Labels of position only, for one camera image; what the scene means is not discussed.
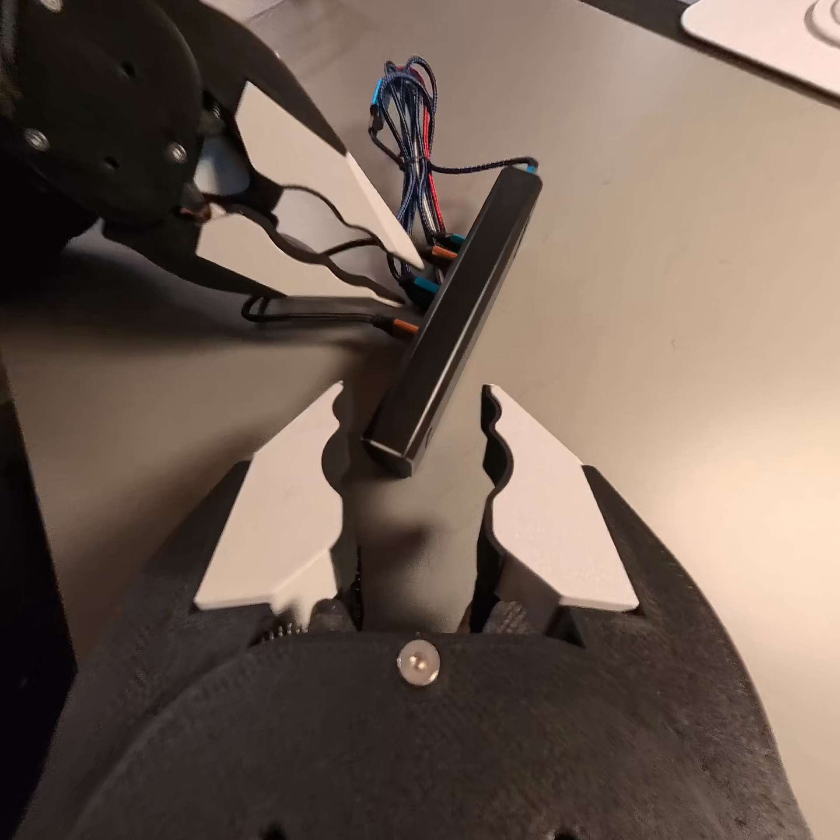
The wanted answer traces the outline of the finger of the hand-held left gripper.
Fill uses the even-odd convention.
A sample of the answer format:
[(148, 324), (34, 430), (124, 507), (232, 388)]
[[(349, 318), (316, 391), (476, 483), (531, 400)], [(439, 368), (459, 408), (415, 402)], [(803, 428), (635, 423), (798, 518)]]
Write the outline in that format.
[(347, 298), (401, 308), (401, 295), (277, 231), (266, 218), (216, 203), (198, 235), (197, 256), (286, 298)]
[(410, 234), (351, 153), (333, 148), (251, 81), (245, 84), (235, 121), (258, 173), (279, 186), (316, 193), (345, 224), (375, 236), (387, 253), (422, 266)]

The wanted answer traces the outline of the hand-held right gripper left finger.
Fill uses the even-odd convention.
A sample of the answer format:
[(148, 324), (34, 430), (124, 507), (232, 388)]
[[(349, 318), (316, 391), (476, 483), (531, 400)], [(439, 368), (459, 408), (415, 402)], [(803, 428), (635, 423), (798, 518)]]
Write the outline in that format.
[(350, 581), (349, 415), (337, 381), (253, 454), (194, 596), (199, 610), (267, 605), (282, 621), (308, 621)]

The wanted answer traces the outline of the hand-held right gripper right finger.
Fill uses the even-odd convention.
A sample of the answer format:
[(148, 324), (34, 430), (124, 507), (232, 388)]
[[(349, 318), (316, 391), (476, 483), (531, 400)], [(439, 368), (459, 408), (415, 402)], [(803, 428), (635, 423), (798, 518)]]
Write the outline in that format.
[(482, 468), (491, 482), (476, 547), (474, 630), (501, 602), (537, 632), (565, 607), (631, 613), (639, 598), (583, 462), (498, 385), (483, 385)]

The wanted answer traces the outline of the black cable orange plug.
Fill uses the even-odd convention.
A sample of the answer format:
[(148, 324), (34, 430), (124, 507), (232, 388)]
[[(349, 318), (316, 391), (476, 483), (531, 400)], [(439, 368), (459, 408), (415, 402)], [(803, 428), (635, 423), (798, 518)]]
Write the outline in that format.
[(422, 329), (400, 311), (377, 303), (353, 304), (339, 298), (258, 295), (247, 297), (240, 309), (243, 320), (258, 326), (342, 328), (364, 326), (395, 339), (409, 340)]
[[(307, 255), (323, 258), (332, 258), (350, 252), (351, 250), (363, 248), (384, 249), (377, 240), (370, 237), (351, 239), (320, 251), (304, 246), (302, 243), (293, 239), (289, 239), (287, 243), (303, 249)], [(455, 260), (465, 243), (466, 236), (460, 234), (436, 235), (433, 236), (430, 244), (418, 248), (418, 253), (428, 263), (445, 266)]]

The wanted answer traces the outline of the slim black USB hub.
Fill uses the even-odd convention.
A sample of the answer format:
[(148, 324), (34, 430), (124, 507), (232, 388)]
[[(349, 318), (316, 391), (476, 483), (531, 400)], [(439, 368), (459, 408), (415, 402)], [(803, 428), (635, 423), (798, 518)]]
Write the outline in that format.
[(364, 430), (368, 456), (389, 475), (412, 477), (483, 330), (542, 191), (538, 174), (497, 177), (395, 379)]

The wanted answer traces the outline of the white monitor stand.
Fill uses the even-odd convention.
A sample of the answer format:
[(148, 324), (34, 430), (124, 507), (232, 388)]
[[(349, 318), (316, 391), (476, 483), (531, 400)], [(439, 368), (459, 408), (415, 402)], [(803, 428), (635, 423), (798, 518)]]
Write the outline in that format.
[(698, 1), (684, 31), (709, 45), (838, 98), (838, 1)]

